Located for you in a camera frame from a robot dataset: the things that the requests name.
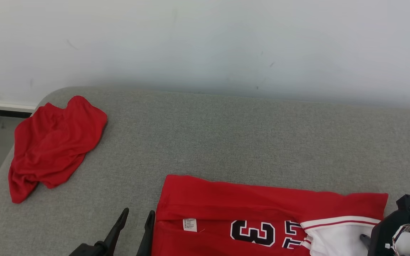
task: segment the white care label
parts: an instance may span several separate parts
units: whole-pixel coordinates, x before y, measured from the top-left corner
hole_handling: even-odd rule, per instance
[[[183,219],[183,230],[197,232],[197,220]]]

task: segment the black baseboard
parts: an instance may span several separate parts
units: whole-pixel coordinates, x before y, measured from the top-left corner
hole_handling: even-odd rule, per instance
[[[32,113],[30,112],[18,112],[9,110],[0,110],[0,116],[11,118],[29,118]]]

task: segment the red jersey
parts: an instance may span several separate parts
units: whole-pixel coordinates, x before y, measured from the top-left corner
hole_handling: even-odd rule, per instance
[[[360,234],[383,219],[387,197],[168,175],[152,256],[366,255]]]

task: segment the black number with white outline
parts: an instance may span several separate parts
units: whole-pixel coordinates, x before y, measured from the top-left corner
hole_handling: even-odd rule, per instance
[[[243,229],[246,228],[246,220],[235,220],[231,225],[231,237],[235,240],[256,243],[263,246],[272,246],[275,243],[275,227],[267,222],[261,222],[261,228],[248,228],[248,233],[244,234]]]

